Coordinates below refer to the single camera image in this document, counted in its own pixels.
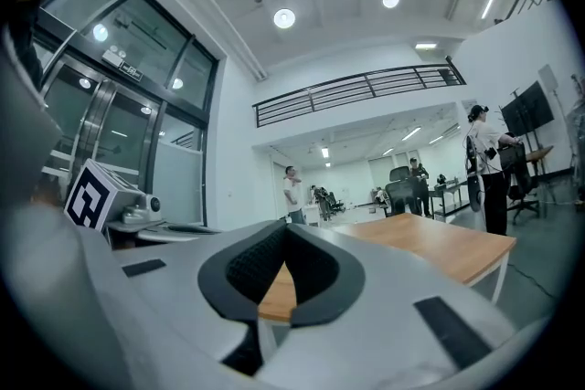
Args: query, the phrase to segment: cable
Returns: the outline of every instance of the cable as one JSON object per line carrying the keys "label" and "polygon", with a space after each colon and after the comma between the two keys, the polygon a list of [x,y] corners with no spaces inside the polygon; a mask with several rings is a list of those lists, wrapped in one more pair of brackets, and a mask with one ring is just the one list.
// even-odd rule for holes
{"label": "cable", "polygon": [[529,279],[530,281],[532,281],[535,284],[535,286],[539,290],[541,290],[544,294],[546,294],[549,298],[551,298],[554,301],[558,301],[558,298],[556,296],[553,296],[552,294],[550,294],[547,290],[545,290],[545,288],[538,281],[536,281],[530,275],[527,275],[524,271],[522,271],[521,269],[519,269],[516,265],[514,265],[513,263],[509,263],[508,262],[508,267],[512,267],[514,270],[516,270],[524,278]]}

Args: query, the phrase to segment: table leg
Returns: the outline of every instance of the table leg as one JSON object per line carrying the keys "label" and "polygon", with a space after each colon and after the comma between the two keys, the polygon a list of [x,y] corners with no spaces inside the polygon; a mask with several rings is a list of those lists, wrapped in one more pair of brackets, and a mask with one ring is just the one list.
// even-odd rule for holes
{"label": "table leg", "polygon": [[274,338],[274,331],[270,321],[260,317],[258,318],[258,342],[262,360],[266,363],[276,353],[278,346],[276,345],[276,338]]}
{"label": "table leg", "polygon": [[502,286],[504,285],[504,278],[505,278],[505,271],[508,267],[508,257],[510,256],[509,253],[506,253],[500,262],[500,268],[497,274],[497,281],[495,283],[494,295],[492,296],[492,303],[496,304],[498,298],[500,297],[500,292],[502,292]]}

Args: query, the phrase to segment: black pants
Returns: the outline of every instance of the black pants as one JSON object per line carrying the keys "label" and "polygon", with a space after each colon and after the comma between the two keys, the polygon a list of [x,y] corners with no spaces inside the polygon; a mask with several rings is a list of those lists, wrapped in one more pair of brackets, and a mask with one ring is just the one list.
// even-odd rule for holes
{"label": "black pants", "polygon": [[424,186],[424,187],[420,188],[416,192],[415,196],[417,198],[419,198],[421,200],[422,204],[424,205],[425,216],[430,216],[431,212],[429,211],[429,187]]}
{"label": "black pants", "polygon": [[505,236],[508,225],[507,183],[504,173],[484,174],[485,190],[485,230],[492,234]]}

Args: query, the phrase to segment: glass door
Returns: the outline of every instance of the glass door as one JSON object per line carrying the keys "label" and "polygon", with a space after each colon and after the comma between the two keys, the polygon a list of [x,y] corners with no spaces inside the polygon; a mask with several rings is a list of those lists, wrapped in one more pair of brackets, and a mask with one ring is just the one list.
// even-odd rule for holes
{"label": "glass door", "polygon": [[47,111],[63,136],[43,167],[36,199],[64,206],[88,158],[144,188],[157,104],[67,56],[43,90]]}

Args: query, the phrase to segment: gray floor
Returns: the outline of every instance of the gray floor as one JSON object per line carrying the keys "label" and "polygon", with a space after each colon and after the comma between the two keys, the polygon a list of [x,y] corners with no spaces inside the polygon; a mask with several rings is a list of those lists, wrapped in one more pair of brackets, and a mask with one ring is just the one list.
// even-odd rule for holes
{"label": "gray floor", "polygon": [[[540,217],[523,211],[513,225],[515,212],[508,213],[507,234],[517,242],[510,253],[497,305],[519,328],[554,311],[582,249],[585,214],[578,213],[572,205],[569,182],[568,178],[551,181],[550,191],[556,196],[557,205],[551,204],[550,191],[542,186],[538,188],[540,199],[547,202],[541,203]],[[466,209],[451,223],[473,227],[474,216],[475,213]],[[495,275],[492,275],[474,288],[491,297],[494,285]]]}

